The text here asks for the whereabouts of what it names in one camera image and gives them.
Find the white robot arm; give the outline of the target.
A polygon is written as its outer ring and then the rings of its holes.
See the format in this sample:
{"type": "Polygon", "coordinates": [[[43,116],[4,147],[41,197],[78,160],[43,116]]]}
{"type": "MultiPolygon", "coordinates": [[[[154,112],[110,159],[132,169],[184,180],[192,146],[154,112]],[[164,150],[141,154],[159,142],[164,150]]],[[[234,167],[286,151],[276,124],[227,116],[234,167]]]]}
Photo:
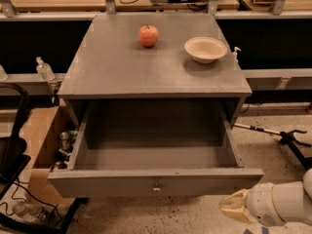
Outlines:
{"type": "Polygon", "coordinates": [[[267,227],[288,222],[312,225],[312,170],[301,181],[267,182],[241,189],[223,198],[219,208],[224,215],[244,223],[257,220],[267,227]]]}

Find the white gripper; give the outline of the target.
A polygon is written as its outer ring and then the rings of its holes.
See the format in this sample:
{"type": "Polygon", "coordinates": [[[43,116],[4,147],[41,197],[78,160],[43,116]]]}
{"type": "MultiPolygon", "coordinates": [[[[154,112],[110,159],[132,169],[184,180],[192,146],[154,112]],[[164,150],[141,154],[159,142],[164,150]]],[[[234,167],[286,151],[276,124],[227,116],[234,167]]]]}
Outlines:
{"type": "Polygon", "coordinates": [[[304,222],[305,190],[302,181],[254,186],[241,189],[219,202],[222,213],[234,220],[251,224],[253,217],[264,226],[283,226],[288,222],[304,222]]]}

